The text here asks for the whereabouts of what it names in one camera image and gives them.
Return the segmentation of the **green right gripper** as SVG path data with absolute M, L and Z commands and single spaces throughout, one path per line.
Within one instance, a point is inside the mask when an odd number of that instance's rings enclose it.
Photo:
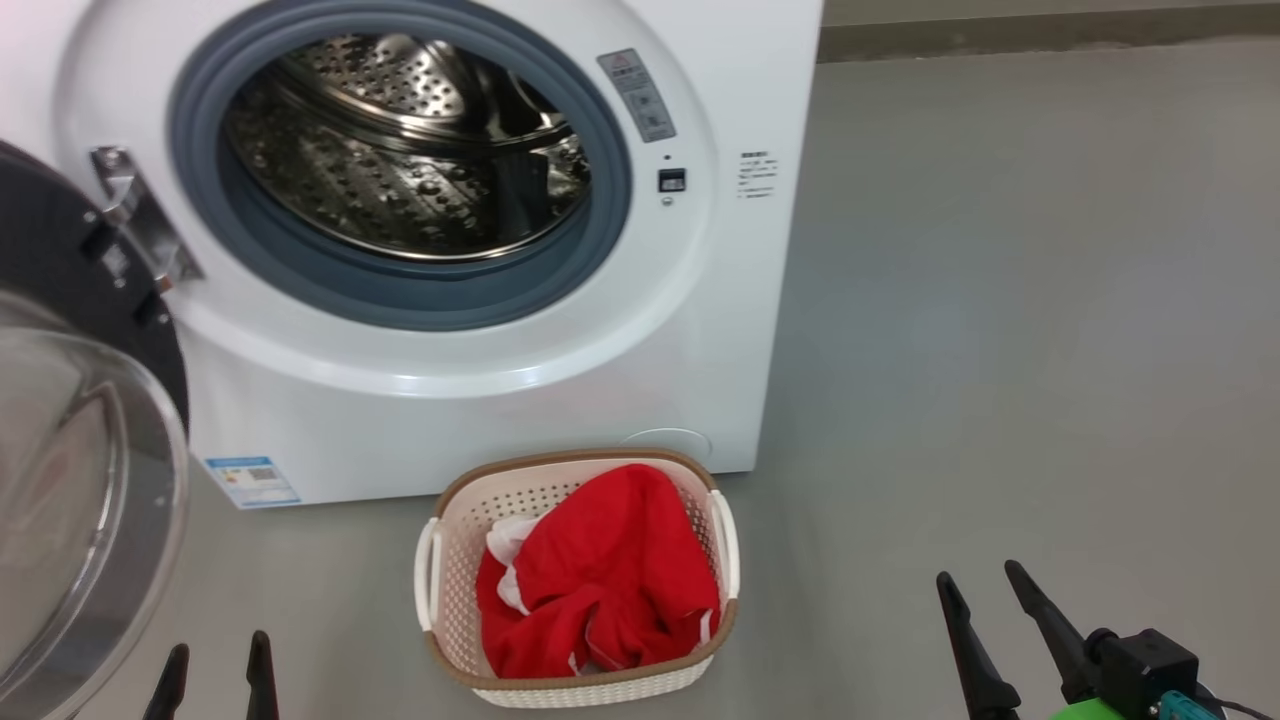
M 1006 560 L 1004 570 L 1023 612 L 1039 629 L 1061 678 L 1061 693 L 1069 703 L 1051 715 L 1053 720 L 1158 719 L 1157 701 L 1133 717 L 1121 714 L 1097 693 L 1092 682 L 1093 664 L 1085 655 L 1085 638 L 1057 605 L 1041 589 L 1016 560 Z M 948 641 L 969 719 L 1019 719 L 1021 698 L 996 670 L 986 647 L 972 625 L 972 610 L 947 571 L 936 578 Z

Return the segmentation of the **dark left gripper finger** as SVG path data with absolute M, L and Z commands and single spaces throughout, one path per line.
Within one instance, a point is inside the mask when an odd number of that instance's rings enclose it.
M 173 720 L 186 696 L 189 647 L 175 644 L 163 667 L 155 691 L 142 714 L 143 720 Z
M 244 717 L 248 720 L 278 720 L 280 711 L 273 651 L 270 638 L 264 630 L 256 630 L 252 634 L 246 680 L 250 685 L 250 698 Z

